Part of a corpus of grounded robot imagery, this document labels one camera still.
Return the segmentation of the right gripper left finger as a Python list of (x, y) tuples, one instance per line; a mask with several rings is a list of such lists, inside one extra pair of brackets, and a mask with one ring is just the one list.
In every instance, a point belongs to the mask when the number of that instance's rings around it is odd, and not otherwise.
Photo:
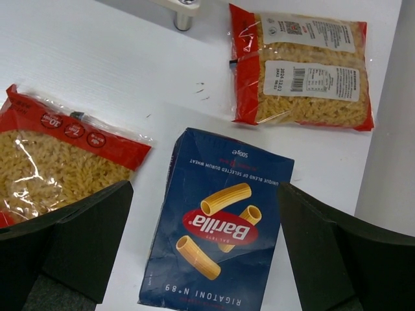
[(1, 228), (2, 310), (94, 310), (132, 203), (129, 181)]

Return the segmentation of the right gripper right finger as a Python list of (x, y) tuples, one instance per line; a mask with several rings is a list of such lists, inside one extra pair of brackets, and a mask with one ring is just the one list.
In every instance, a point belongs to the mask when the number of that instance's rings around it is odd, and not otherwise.
[(414, 237), (369, 224), (291, 185), (280, 219), (303, 310), (413, 310)]

